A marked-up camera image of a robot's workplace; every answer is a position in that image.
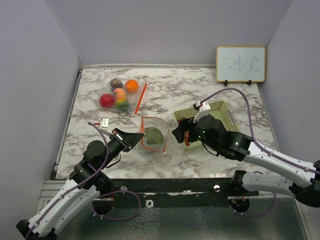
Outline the clear zip bag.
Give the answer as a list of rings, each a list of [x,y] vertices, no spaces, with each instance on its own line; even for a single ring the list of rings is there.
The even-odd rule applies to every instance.
[[[166,156],[169,130],[168,124],[162,118],[143,116],[140,132],[144,137],[139,142],[139,151],[146,155]]]
[[[97,106],[112,112],[137,114],[148,82],[132,78],[112,78],[99,90]]]

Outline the green netted melon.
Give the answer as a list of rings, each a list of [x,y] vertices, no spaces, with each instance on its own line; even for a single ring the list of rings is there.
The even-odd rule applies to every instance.
[[[148,145],[159,145],[165,141],[162,132],[156,127],[145,128],[144,136]]]

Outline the yellow green mango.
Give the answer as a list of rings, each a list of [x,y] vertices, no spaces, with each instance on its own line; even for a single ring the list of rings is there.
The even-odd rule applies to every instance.
[[[126,112],[129,109],[130,104],[127,99],[121,98],[115,101],[114,107],[119,111]]]

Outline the red apple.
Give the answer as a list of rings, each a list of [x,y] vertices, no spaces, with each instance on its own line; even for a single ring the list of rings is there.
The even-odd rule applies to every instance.
[[[110,109],[114,106],[115,99],[109,93],[102,94],[99,98],[99,105],[104,109]]]

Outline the clear zip top bag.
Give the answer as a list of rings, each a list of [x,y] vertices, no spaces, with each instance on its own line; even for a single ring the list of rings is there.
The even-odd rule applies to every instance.
[[[132,78],[112,78],[99,90],[97,106],[112,112],[137,114],[148,82]]]

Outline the peach orange pink fruit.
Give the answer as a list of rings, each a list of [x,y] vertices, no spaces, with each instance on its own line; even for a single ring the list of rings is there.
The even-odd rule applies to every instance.
[[[113,91],[114,99],[117,101],[119,99],[126,99],[126,92],[123,88],[116,88]]]

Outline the dark purple plum fruit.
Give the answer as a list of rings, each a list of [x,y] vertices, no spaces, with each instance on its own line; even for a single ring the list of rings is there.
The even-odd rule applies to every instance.
[[[111,91],[114,91],[115,89],[118,89],[118,88],[122,89],[123,83],[118,78],[114,78],[110,81],[109,87]]]

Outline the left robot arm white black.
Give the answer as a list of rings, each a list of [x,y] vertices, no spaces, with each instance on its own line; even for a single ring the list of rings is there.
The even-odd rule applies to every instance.
[[[55,240],[67,223],[97,197],[113,191],[102,170],[121,152],[129,152],[144,137],[115,128],[110,140],[91,141],[59,192],[35,216],[20,220],[17,230],[26,240]]]

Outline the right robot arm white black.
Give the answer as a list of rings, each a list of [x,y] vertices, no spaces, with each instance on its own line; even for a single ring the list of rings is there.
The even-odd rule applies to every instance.
[[[241,132],[226,130],[222,121],[212,115],[198,120],[182,118],[172,131],[178,143],[187,139],[200,141],[229,160],[251,163],[273,172],[256,175],[237,170],[229,189],[240,196],[246,192],[264,191],[294,197],[298,202],[318,208],[320,206],[320,163],[299,160],[274,151]]]

